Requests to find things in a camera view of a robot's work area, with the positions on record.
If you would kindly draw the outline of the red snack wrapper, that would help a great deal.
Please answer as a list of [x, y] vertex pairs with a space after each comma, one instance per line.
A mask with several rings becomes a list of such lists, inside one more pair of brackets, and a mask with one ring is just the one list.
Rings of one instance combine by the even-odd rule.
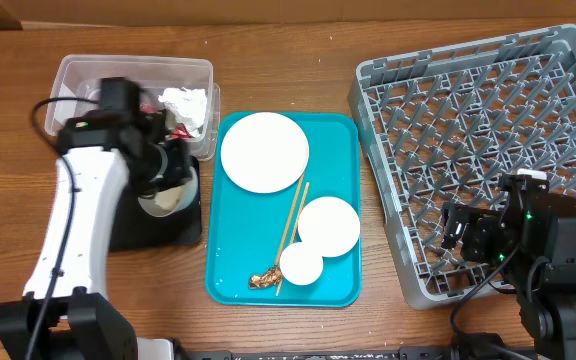
[[[152, 105], [147, 103], [142, 103], [140, 105], [140, 110], [146, 114], [163, 114], [163, 110], [156, 110]], [[184, 124], [168, 125], [169, 137], [179, 138], [179, 139], [191, 139], [192, 135], [187, 131]]]

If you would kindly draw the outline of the grey bowl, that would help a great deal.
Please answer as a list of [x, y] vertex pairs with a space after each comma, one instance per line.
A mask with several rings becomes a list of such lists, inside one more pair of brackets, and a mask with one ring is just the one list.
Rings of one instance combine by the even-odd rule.
[[188, 208], [199, 193], [199, 180], [194, 167], [191, 179], [183, 185], [158, 192], [152, 199], [139, 197], [142, 209], [151, 216], [163, 218]]

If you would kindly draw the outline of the white tissue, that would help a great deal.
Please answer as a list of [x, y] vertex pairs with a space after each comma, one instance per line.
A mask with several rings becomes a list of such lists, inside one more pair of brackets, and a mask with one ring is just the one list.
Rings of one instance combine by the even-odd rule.
[[192, 138], [201, 135], [208, 102], [204, 89], [166, 88], [158, 101], [172, 114], [177, 127], [183, 126]]

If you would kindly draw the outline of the small white plate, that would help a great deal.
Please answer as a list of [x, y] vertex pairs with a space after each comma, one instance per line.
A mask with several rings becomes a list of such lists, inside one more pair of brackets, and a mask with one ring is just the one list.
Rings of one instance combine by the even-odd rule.
[[300, 240], [326, 258], [340, 257], [357, 244], [361, 225], [358, 213], [337, 197], [319, 197], [301, 211], [298, 223]]

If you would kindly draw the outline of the gold foil wrapper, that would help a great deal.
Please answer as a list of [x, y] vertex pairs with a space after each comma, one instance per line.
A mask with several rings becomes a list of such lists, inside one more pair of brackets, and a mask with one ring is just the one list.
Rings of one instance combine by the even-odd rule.
[[283, 280], [283, 274], [278, 266], [269, 268], [261, 275], [252, 275], [248, 280], [250, 289], [265, 289], [278, 285]]

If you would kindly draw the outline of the white cup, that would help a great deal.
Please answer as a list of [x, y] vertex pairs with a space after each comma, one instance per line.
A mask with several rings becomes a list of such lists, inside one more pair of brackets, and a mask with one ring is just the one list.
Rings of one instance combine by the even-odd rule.
[[321, 276], [323, 267], [323, 257], [310, 244], [304, 242], [287, 246], [279, 261], [283, 278], [297, 286], [313, 284]]

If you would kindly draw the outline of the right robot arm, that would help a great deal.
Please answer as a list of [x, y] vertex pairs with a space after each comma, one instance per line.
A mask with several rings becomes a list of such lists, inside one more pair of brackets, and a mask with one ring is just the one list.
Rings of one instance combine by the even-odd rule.
[[537, 170], [504, 174], [498, 187], [500, 210], [444, 203], [441, 246], [513, 286], [537, 354], [576, 359], [576, 198], [551, 192]]

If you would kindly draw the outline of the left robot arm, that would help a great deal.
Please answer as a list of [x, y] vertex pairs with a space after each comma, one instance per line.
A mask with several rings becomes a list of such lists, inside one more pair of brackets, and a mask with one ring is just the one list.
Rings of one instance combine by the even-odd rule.
[[0, 304], [0, 342], [12, 359], [185, 359], [174, 338], [137, 336], [108, 301], [106, 264], [124, 195], [182, 191], [199, 210], [199, 169], [166, 124], [141, 109], [143, 88], [103, 78], [93, 109], [41, 139], [56, 154], [57, 185], [46, 236], [21, 299]]

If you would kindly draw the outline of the grey dishwasher rack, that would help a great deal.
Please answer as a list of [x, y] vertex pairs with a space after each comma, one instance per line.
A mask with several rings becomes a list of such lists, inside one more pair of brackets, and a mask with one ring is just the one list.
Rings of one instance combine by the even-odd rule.
[[446, 201], [499, 210], [499, 176], [521, 168], [576, 196], [576, 25], [364, 61], [349, 106], [415, 309], [491, 293], [485, 265], [441, 246]]

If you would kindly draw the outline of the clear plastic waste bin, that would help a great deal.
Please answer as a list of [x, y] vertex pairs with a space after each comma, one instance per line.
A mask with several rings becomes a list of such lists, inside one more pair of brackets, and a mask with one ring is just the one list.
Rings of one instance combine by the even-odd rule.
[[63, 58], [52, 86], [53, 97], [79, 97], [95, 100], [99, 96], [99, 80], [125, 77], [147, 92], [141, 101], [161, 109], [158, 102], [168, 88], [201, 90], [206, 95], [204, 123], [196, 137], [187, 141], [189, 150], [200, 161], [215, 154], [220, 123], [220, 89], [214, 82], [214, 69], [205, 59], [71, 54]]

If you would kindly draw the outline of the black plastic tray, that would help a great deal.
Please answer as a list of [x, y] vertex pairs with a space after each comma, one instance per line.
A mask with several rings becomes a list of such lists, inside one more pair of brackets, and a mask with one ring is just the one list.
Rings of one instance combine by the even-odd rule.
[[[191, 156], [199, 180], [199, 162]], [[191, 245], [201, 238], [201, 201], [199, 193], [191, 205], [172, 215], [159, 218], [146, 213], [139, 196], [126, 186], [119, 199], [112, 228], [109, 251], [128, 251], [166, 245]]]

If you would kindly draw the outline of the large white plate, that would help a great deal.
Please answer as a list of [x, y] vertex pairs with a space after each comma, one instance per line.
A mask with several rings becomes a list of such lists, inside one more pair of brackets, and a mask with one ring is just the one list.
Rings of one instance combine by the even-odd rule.
[[238, 187], [253, 193], [282, 191], [304, 173], [310, 155], [307, 136], [289, 117], [258, 112], [237, 120], [221, 143], [222, 167]]

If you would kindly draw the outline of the teal serving tray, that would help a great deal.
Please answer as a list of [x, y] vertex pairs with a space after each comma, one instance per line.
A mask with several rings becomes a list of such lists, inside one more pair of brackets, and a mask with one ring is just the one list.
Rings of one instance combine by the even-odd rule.
[[[217, 302], [228, 305], [297, 307], [345, 307], [359, 296], [362, 285], [361, 233], [355, 247], [343, 256], [323, 257], [321, 276], [307, 286], [283, 280], [277, 286], [250, 289], [248, 280], [274, 266], [293, 196], [299, 179], [286, 189], [269, 194], [246, 191], [225, 173], [221, 143], [227, 130], [252, 112], [227, 116], [219, 127], [214, 166], [212, 200], [207, 240], [205, 285]], [[361, 215], [359, 142], [353, 121], [335, 113], [279, 113], [304, 130], [310, 155], [285, 247], [306, 182], [310, 182], [305, 206], [319, 197], [337, 197]]]

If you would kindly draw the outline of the left wooden chopstick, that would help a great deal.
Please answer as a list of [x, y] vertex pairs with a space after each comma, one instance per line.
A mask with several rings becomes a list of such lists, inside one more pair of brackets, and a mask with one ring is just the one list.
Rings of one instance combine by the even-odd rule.
[[274, 261], [274, 266], [275, 266], [275, 267], [278, 266], [279, 261], [280, 261], [280, 257], [281, 257], [281, 253], [282, 253], [282, 251], [283, 251], [283, 249], [284, 249], [284, 247], [285, 247], [285, 242], [286, 242], [287, 234], [288, 234], [288, 231], [289, 231], [289, 229], [290, 229], [290, 227], [291, 227], [291, 223], [292, 223], [292, 219], [293, 219], [293, 216], [294, 216], [295, 208], [296, 208], [296, 206], [297, 206], [298, 199], [299, 199], [299, 195], [300, 195], [300, 192], [301, 192], [301, 188], [302, 188], [302, 184], [303, 184], [303, 180], [304, 180], [304, 175], [305, 175], [305, 173], [302, 173], [302, 175], [300, 176], [299, 181], [298, 181], [298, 184], [297, 184], [297, 188], [296, 188], [295, 193], [294, 193], [294, 196], [293, 196], [293, 201], [292, 201], [292, 204], [291, 204], [291, 207], [290, 207], [290, 211], [289, 211], [289, 214], [288, 214], [288, 218], [287, 218], [286, 224], [285, 224], [285, 226], [284, 226], [282, 238], [281, 238], [281, 241], [280, 241], [280, 244], [279, 244], [279, 248], [278, 248], [278, 251], [277, 251], [277, 255], [276, 255], [276, 257], [275, 257], [275, 261]]

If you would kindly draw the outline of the wooden chopstick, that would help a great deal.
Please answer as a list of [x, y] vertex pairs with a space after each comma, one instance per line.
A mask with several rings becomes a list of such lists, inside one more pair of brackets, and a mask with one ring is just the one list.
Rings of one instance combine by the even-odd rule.
[[288, 231], [289, 231], [289, 229], [290, 229], [290, 227], [291, 227], [291, 223], [292, 223], [292, 219], [293, 219], [293, 216], [294, 216], [295, 208], [296, 208], [296, 206], [297, 206], [298, 199], [299, 199], [299, 195], [300, 195], [300, 192], [301, 192], [301, 188], [302, 188], [302, 184], [303, 184], [303, 180], [304, 180], [304, 175], [305, 175], [305, 173], [302, 173], [302, 175], [300, 176], [299, 181], [298, 181], [298, 184], [297, 184], [297, 188], [296, 188], [295, 193], [294, 193], [294, 196], [293, 196], [293, 201], [292, 201], [292, 204], [291, 204], [291, 207], [290, 207], [290, 211], [289, 211], [289, 214], [288, 214], [288, 218], [287, 218], [286, 224], [285, 224], [285, 226], [284, 226], [282, 238], [281, 238], [281, 241], [280, 241], [280, 244], [279, 244], [279, 248], [278, 248], [278, 251], [277, 251], [277, 255], [276, 255], [276, 257], [275, 257], [275, 261], [274, 261], [274, 266], [275, 266], [275, 267], [278, 266], [279, 261], [280, 261], [280, 257], [281, 257], [281, 253], [282, 253], [282, 251], [283, 251], [283, 249], [284, 249], [284, 247], [285, 247], [285, 242], [286, 242], [287, 234], [288, 234]]
[[[307, 194], [308, 194], [308, 191], [309, 191], [309, 187], [310, 187], [310, 182], [306, 182], [306, 185], [305, 185], [305, 187], [304, 187], [304, 191], [303, 191], [303, 194], [302, 194], [300, 206], [299, 206], [298, 211], [297, 211], [296, 220], [295, 220], [295, 223], [294, 223], [294, 226], [293, 226], [293, 229], [292, 229], [292, 234], [291, 234], [289, 246], [292, 245], [292, 244], [295, 242], [296, 235], [297, 235], [297, 228], [298, 228], [298, 220], [299, 220], [299, 217], [300, 217], [300, 215], [301, 215], [301, 212], [302, 212], [302, 210], [303, 210], [303, 208], [304, 208], [304, 206], [305, 206]], [[278, 284], [278, 286], [277, 286], [277, 290], [276, 290], [276, 293], [275, 293], [275, 296], [277, 296], [277, 297], [278, 297], [278, 296], [280, 295], [280, 293], [281, 293], [282, 285], [283, 285], [283, 280], [284, 280], [284, 278], [282, 277], [282, 279], [280, 280], [280, 282], [279, 282], [279, 284]]]

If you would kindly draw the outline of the right wooden chopstick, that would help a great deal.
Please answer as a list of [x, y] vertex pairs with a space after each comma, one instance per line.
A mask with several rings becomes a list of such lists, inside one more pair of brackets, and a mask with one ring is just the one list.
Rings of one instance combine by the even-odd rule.
[[[295, 223], [294, 223], [294, 226], [293, 226], [293, 229], [292, 229], [292, 234], [291, 234], [289, 246], [292, 245], [292, 244], [295, 242], [296, 235], [297, 235], [297, 228], [298, 228], [298, 220], [299, 220], [299, 217], [300, 217], [300, 215], [301, 215], [301, 212], [302, 212], [302, 210], [303, 210], [303, 208], [304, 208], [304, 206], [305, 206], [307, 194], [308, 194], [308, 191], [309, 191], [309, 187], [310, 187], [310, 182], [306, 182], [306, 185], [305, 185], [305, 187], [304, 187], [304, 191], [303, 191], [303, 194], [302, 194], [300, 206], [299, 206], [298, 211], [297, 211], [296, 220], [295, 220]], [[279, 284], [278, 284], [278, 286], [277, 286], [277, 290], [276, 290], [276, 293], [275, 293], [275, 296], [277, 296], [277, 297], [278, 297], [278, 296], [280, 295], [280, 293], [281, 293], [282, 285], [283, 285], [283, 280], [284, 280], [284, 278], [282, 277], [282, 279], [280, 280], [280, 282], [279, 282]]]

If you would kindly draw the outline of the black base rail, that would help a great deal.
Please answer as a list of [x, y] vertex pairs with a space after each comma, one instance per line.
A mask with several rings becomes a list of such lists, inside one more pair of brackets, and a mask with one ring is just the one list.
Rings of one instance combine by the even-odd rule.
[[190, 352], [190, 360], [459, 360], [456, 348], [450, 346], [404, 346], [398, 350], [363, 350], [346, 352], [232, 353], [229, 351]]

